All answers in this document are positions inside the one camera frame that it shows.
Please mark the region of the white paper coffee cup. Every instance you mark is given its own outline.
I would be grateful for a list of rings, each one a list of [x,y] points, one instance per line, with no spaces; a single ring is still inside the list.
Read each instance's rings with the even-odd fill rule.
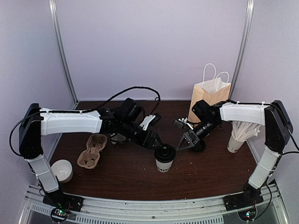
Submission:
[[[157,170],[165,173],[168,172],[176,157],[176,150],[169,144],[163,144],[154,150]]]

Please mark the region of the brown paper bag white handles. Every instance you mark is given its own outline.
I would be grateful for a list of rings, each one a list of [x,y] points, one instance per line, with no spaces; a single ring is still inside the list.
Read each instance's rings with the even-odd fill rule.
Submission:
[[[214,69],[214,77],[211,80],[205,80],[205,72],[207,66],[212,66]],[[217,74],[216,67],[212,63],[207,63],[203,69],[202,82],[196,83],[193,86],[191,104],[188,113],[188,121],[191,123],[198,123],[200,119],[192,111],[192,107],[196,102],[204,100],[208,105],[214,105],[220,101],[228,99],[231,89],[229,82],[229,73],[227,71]]]

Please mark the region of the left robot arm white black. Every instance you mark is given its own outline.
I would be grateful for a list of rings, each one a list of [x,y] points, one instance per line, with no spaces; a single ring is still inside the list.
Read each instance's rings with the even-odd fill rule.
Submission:
[[[137,124],[142,109],[131,98],[113,109],[101,107],[84,111],[50,110],[33,103],[19,125],[20,156],[35,172],[49,200],[57,207],[63,207],[67,196],[43,154],[41,137],[57,133],[120,134],[143,148],[155,149],[163,142],[158,133],[148,127],[154,126],[161,117],[157,113],[151,114]]]

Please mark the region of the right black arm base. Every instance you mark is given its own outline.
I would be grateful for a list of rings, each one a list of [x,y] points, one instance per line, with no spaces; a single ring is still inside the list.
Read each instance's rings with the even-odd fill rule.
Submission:
[[[261,188],[254,188],[248,182],[243,186],[243,192],[223,197],[226,211],[237,210],[263,202]]]

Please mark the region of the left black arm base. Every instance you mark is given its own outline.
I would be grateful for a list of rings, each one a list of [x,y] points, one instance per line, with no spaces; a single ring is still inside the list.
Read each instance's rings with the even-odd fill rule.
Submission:
[[[61,185],[53,192],[44,191],[43,203],[63,210],[80,212],[84,199],[81,196],[69,195],[63,192]]]

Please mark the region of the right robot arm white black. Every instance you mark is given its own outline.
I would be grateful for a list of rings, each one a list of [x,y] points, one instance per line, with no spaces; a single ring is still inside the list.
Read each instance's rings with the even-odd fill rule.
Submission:
[[[177,151],[185,149],[194,152],[204,151],[206,148],[204,138],[225,121],[231,122],[233,128],[228,150],[236,152],[241,143],[257,136],[260,127],[264,127],[263,155],[239,197],[242,205],[251,205],[260,194],[260,188],[265,184],[267,177],[274,172],[274,167],[282,157],[288,141],[293,139],[293,126],[283,103],[280,100],[271,103],[226,100],[209,105],[206,101],[200,100],[192,107],[192,112],[199,119],[198,123],[192,123],[186,118],[175,119],[172,122],[179,128],[186,129],[176,147]]]

